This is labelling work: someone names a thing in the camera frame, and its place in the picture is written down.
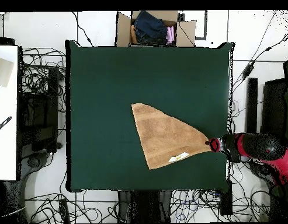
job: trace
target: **brown towel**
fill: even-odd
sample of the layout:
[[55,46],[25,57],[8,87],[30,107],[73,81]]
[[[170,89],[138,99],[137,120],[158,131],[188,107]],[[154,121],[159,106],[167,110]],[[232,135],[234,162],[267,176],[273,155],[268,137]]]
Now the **brown towel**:
[[149,169],[211,151],[207,137],[190,125],[142,103],[131,108]]

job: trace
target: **dark green tabletop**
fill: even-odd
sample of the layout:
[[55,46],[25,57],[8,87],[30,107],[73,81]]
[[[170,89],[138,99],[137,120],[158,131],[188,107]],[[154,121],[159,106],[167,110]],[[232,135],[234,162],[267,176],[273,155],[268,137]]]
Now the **dark green tabletop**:
[[231,47],[83,48],[70,41],[71,189],[225,189],[220,153],[149,170],[131,104],[148,104],[208,138],[221,137],[227,133]]

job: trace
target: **black object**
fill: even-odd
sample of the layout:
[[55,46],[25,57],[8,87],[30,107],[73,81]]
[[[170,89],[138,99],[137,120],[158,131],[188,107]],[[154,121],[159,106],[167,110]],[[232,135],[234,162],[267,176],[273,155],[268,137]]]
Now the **black object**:
[[12,119],[12,116],[8,117],[4,122],[2,122],[2,123],[0,124],[0,129],[1,129],[2,127],[4,127],[8,122],[10,122],[11,119]]
[[15,40],[13,38],[0,37],[0,45],[15,46]]
[[68,210],[68,204],[67,204],[66,199],[61,199],[60,205],[61,205],[61,214],[62,214],[62,218],[64,220],[64,224],[71,224],[69,210]]
[[19,181],[0,180],[0,223],[26,224],[25,186],[28,176],[46,165],[47,153],[37,153],[21,164]]
[[137,42],[142,44],[165,44],[167,28],[162,20],[142,10],[134,22]]
[[245,133],[242,146],[249,156],[259,160],[278,160],[287,149],[278,138],[269,134]]
[[131,193],[131,223],[161,223],[158,191]]
[[32,144],[32,151],[46,149],[56,153],[58,136],[58,68],[48,70],[46,94],[20,95],[20,130],[22,146]]
[[286,130],[285,79],[272,80],[263,88],[263,110],[261,133],[269,133],[283,139]]
[[118,215],[126,223],[170,222],[171,196],[172,191],[118,191]]
[[254,68],[254,63],[255,61],[253,61],[251,64],[248,64],[244,71],[242,72],[242,81],[244,81],[245,78],[247,78],[249,76],[249,74],[251,74],[253,68]]
[[252,174],[265,181],[270,193],[276,185],[281,184],[280,174],[273,167],[257,162],[249,162],[249,165]]
[[184,22],[185,21],[185,14],[178,13],[177,22]]
[[233,214],[232,182],[231,180],[227,180],[227,183],[229,186],[228,191],[226,193],[220,193],[219,210],[222,216]]
[[246,132],[257,132],[257,97],[258,80],[257,78],[248,79],[247,87],[247,109],[246,109]]

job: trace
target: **black cable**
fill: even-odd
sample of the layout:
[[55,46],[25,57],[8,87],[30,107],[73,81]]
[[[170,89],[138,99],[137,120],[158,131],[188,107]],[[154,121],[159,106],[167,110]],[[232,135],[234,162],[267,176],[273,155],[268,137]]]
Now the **black cable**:
[[[265,52],[265,51],[269,51],[270,49],[272,49],[273,47],[277,46],[278,44],[280,44],[282,41],[286,41],[288,39],[288,33],[285,34],[285,36],[282,38],[282,40],[274,45],[272,45],[271,47],[268,47],[267,49],[265,49],[264,51],[262,51],[252,62],[251,64],[248,64],[247,66],[253,66],[255,61]],[[236,88],[238,88],[244,81],[244,79],[241,81],[241,83],[239,85],[237,85]]]
[[260,222],[260,221],[258,220],[258,218],[255,216],[255,212],[254,212],[254,209],[253,209],[253,203],[252,203],[252,198],[253,198],[253,196],[254,196],[256,193],[265,193],[265,194],[267,194],[268,196],[274,196],[274,195],[268,193],[267,191],[263,191],[263,190],[259,190],[259,191],[253,192],[253,193],[251,194],[250,204],[251,204],[252,214],[253,214],[254,218],[257,220],[257,222]]
[[86,35],[85,30],[84,30],[83,28],[81,28],[80,25],[78,24],[78,19],[77,19],[76,14],[75,14],[74,12],[71,12],[71,13],[75,16],[75,20],[76,20],[77,26],[78,26],[82,31],[84,31],[84,34],[85,34],[86,39],[89,41],[89,43],[91,44],[91,46],[93,46],[90,38]]
[[53,155],[52,155],[52,157],[51,157],[50,163],[49,163],[48,165],[45,165],[44,167],[48,167],[48,166],[53,162],[53,156],[54,156],[54,153],[53,153]]
[[[264,36],[265,36],[266,32],[268,31],[268,27],[269,27],[270,23],[272,22],[272,19],[273,19],[273,17],[275,16],[275,14],[276,14],[276,11],[274,12],[272,18],[270,19],[270,21],[269,21],[269,23],[268,23],[268,25],[267,25],[267,27],[266,27],[266,29],[265,29],[265,32],[264,32],[264,34],[263,34],[263,36],[262,36],[262,38],[261,38],[261,41],[260,41],[260,43],[259,43],[259,45],[258,45],[258,48],[257,48],[257,50],[255,51],[253,57],[250,59],[249,63],[253,60],[254,56],[256,55],[257,51],[259,50],[259,48],[260,48],[260,46],[261,46],[261,44],[262,44],[262,41],[263,41],[263,39],[264,39]],[[244,70],[243,70],[243,71],[240,73],[240,75],[238,76],[236,82],[234,83],[234,86],[235,86],[235,84],[239,81],[239,77],[240,77],[243,73],[244,73]]]

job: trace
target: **floor tile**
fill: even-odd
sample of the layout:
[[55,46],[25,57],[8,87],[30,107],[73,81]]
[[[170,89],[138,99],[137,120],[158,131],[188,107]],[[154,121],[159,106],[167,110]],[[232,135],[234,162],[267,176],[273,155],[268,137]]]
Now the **floor tile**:
[[[116,11],[78,12],[78,24],[86,31],[93,46],[114,46],[116,37]],[[78,30],[78,42],[89,47],[84,31]]]
[[[253,57],[273,13],[273,10],[230,10],[228,39],[236,43],[234,59],[250,60]],[[288,10],[277,10],[254,58],[281,41],[286,33]],[[266,51],[259,60],[288,60],[288,40]]]
[[218,46],[226,42],[227,19],[227,10],[208,10],[206,40],[196,40],[196,46],[217,48]]
[[22,47],[52,47],[65,52],[65,40],[77,39],[77,22],[71,12],[7,13],[5,37]]

